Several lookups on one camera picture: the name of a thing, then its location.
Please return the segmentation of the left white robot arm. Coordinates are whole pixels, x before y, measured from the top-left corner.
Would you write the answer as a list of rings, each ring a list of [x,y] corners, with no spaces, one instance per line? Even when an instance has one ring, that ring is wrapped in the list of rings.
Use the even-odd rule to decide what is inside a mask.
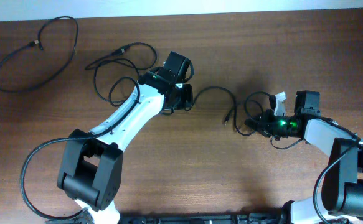
[[[82,208],[72,223],[118,223],[115,208],[123,154],[132,139],[154,116],[173,114],[192,104],[192,62],[170,52],[162,67],[146,72],[129,98],[104,122],[85,133],[74,130],[66,143],[57,186]]]

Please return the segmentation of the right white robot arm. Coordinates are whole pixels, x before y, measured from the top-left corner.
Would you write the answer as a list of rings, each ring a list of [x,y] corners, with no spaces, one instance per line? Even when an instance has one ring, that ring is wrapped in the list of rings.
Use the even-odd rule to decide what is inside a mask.
[[[297,138],[328,156],[313,194],[286,202],[278,223],[352,223],[363,221],[363,139],[321,115],[320,94],[297,91],[293,116],[285,115],[285,93],[269,95],[270,108],[249,116],[245,125],[271,140]]]

